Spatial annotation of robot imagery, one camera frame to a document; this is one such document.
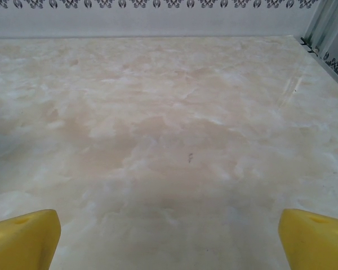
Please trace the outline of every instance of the marble floor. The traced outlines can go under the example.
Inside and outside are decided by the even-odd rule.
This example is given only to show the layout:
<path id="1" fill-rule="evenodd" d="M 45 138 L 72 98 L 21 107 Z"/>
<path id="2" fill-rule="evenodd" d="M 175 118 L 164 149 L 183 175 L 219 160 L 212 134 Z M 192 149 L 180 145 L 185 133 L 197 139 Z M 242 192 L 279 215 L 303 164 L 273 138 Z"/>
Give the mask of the marble floor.
<path id="1" fill-rule="evenodd" d="M 338 218 L 338 85 L 293 37 L 0 40 L 0 220 L 56 209 L 51 270 L 289 269 Z"/>

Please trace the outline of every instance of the hole in yellow foam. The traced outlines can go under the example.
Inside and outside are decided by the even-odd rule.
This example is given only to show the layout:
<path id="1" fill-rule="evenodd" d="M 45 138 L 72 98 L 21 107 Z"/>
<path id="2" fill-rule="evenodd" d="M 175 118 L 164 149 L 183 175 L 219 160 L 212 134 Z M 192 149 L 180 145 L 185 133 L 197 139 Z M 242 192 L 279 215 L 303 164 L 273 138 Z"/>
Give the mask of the hole in yellow foam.
<path id="1" fill-rule="evenodd" d="M 324 219 L 324 218 L 320 218 L 320 217 L 314 217 L 314 216 L 311 216 L 309 217 L 311 220 L 313 220 L 314 222 L 317 222 L 317 223 L 328 223 L 329 221 Z"/>
<path id="2" fill-rule="evenodd" d="M 29 220 L 29 218 L 18 218 L 14 220 L 15 224 L 23 224 L 25 222 L 27 222 Z"/>

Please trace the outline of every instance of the yellow object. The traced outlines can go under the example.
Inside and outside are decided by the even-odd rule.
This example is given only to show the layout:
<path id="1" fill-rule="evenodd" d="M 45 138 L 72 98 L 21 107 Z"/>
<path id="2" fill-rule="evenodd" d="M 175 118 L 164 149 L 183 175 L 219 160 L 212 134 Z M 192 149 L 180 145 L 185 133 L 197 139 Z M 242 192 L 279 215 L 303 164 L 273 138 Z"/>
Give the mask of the yellow object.
<path id="1" fill-rule="evenodd" d="M 0 222 L 0 270 L 48 270 L 60 238 L 54 210 Z"/>
<path id="2" fill-rule="evenodd" d="M 286 209 L 279 235 L 292 270 L 338 270 L 338 219 Z"/>

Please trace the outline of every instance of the decorative border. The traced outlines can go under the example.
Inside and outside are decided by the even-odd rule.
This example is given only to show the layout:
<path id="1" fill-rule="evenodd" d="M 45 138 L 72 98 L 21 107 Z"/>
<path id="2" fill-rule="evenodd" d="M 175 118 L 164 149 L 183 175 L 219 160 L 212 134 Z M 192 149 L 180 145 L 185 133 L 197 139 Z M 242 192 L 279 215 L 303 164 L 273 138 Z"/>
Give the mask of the decorative border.
<path id="1" fill-rule="evenodd" d="M 267 7 L 267 8 L 278 8 L 280 4 L 285 3 L 286 8 L 292 8 L 295 4 L 295 0 L 220 0 L 220 7 L 226 8 L 230 3 L 235 8 L 245 8 L 252 5 L 254 8 Z M 299 4 L 299 8 L 311 8 L 312 4 L 319 0 L 296 0 Z M 29 5 L 31 8 L 44 8 L 44 3 L 49 2 L 51 8 L 58 8 L 60 5 L 64 5 L 66 8 L 78 8 L 80 3 L 84 3 L 86 8 L 91 8 L 93 3 L 98 5 L 100 8 L 111 8 L 114 3 L 120 8 L 125 8 L 127 2 L 133 4 L 135 8 L 145 8 L 149 5 L 150 0 L 12 0 L 16 8 L 23 8 L 24 5 Z M 202 8 L 212 8 L 219 0 L 152 0 L 154 8 L 159 8 L 162 3 L 165 3 L 168 8 L 179 8 L 187 6 L 187 8 L 193 8 L 195 3 Z M 11 0 L 0 0 L 0 8 L 9 8 Z"/>
<path id="2" fill-rule="evenodd" d="M 332 60 L 326 61 L 328 58 L 329 58 L 329 52 L 326 52 L 326 54 L 323 57 L 323 60 L 338 75 L 338 61 L 335 58 L 332 58 Z"/>

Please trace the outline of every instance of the beige marble surface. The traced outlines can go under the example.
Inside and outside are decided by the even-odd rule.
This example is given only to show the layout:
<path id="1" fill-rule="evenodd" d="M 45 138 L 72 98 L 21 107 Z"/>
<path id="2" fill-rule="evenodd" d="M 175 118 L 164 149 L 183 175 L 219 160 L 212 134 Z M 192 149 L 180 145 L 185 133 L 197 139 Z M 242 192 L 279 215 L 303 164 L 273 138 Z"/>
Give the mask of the beige marble surface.
<path id="1" fill-rule="evenodd" d="M 52 270 L 289 269 L 338 217 L 338 85 L 292 37 L 0 40 L 0 220 L 56 209 Z"/>

